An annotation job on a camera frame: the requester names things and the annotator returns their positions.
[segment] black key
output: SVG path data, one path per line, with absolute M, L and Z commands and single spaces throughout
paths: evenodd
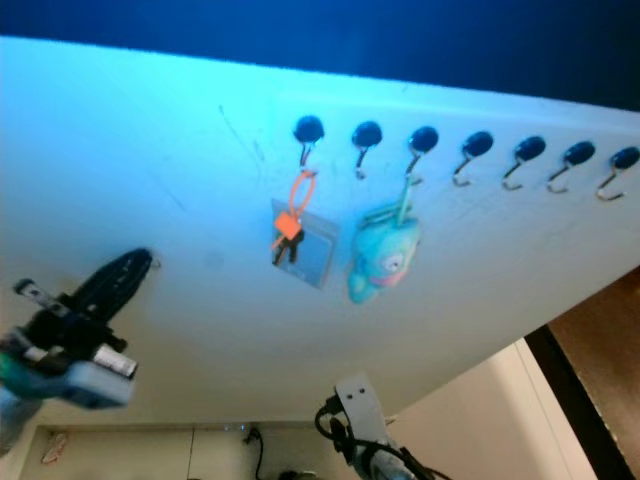
M 276 254 L 273 257 L 273 262 L 272 262 L 276 267 L 279 267 L 280 264 L 282 263 L 282 259 L 284 258 L 284 252 L 286 252 L 289 249 L 290 244 L 291 244 L 291 241 L 285 237 L 282 240 L 282 242 L 280 242 L 280 245 L 278 245 L 278 249 L 276 250 Z
M 304 230 L 300 230 L 298 234 L 289 242 L 289 263 L 296 263 L 298 259 L 298 245 L 304 240 Z

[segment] blue plush toy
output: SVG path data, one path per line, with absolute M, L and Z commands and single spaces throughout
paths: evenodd
M 420 180 L 407 179 L 399 203 L 367 215 L 354 238 L 354 265 L 349 275 L 349 297 L 354 303 L 375 298 L 407 274 L 420 241 L 420 224 L 406 218 L 410 187 Z

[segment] orange carabiner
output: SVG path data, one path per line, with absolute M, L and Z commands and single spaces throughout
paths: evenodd
M 289 194 L 289 211 L 281 212 L 274 222 L 275 227 L 280 232 L 280 236 L 271 245 L 271 250 L 274 250 L 276 247 L 278 247 L 278 245 L 280 245 L 285 238 L 293 240 L 302 229 L 302 227 L 300 226 L 300 215 L 302 214 L 302 212 L 304 212 L 304 209 L 307 208 L 307 205 L 311 200 L 311 196 L 313 195 L 313 190 L 316 187 L 315 177 L 315 172 L 305 170 L 301 172 L 300 175 L 298 175 L 298 178 L 296 178 L 293 187 L 291 187 L 291 193 Z M 303 180 L 307 178 L 311 179 L 309 190 L 307 190 L 307 195 L 304 197 L 302 204 L 300 204 L 300 206 L 296 210 L 296 207 L 294 205 L 296 193 Z

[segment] dark blue ceiling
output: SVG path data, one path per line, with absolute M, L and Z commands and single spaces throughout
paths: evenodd
M 640 0 L 0 0 L 5 35 L 640 111 Z

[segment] power cord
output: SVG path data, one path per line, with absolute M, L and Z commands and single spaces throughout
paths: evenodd
M 423 472 L 419 471 L 419 469 L 423 469 L 433 480 L 435 480 L 436 477 L 443 480 L 452 480 L 451 477 L 445 475 L 444 473 L 439 472 L 434 468 L 426 467 L 420 464 L 406 448 L 402 448 L 400 449 L 400 451 L 398 451 L 395 448 L 390 447 L 389 445 L 378 442 L 371 442 L 369 440 L 356 439 L 353 437 L 353 432 L 351 431 L 351 429 L 345 429 L 345 432 L 347 432 L 347 437 L 337 438 L 331 432 L 328 432 L 320 423 L 320 419 L 325 415 L 332 415 L 332 413 L 326 408 L 326 406 L 318 410 L 314 419 L 314 424 L 316 430 L 318 430 L 318 432 L 323 437 L 328 438 L 334 443 L 334 445 L 336 446 L 336 450 L 343 451 L 344 448 L 353 448 L 355 446 L 361 446 L 374 450 L 382 450 L 402 461 L 405 467 L 407 467 L 409 471 L 411 471 L 414 475 L 417 475 L 418 478 L 424 478 Z
M 258 440 L 258 442 L 260 442 L 260 456 L 258 457 L 258 465 L 256 465 L 255 477 L 256 480 L 262 480 L 260 478 L 260 467 L 262 466 L 262 455 L 264 454 L 264 440 L 262 440 L 262 434 L 260 433 L 260 430 L 258 430 L 256 427 L 251 427 L 251 429 L 249 430 L 249 435 L 247 435 L 247 438 L 245 438 L 243 442 L 249 445 L 253 440 Z

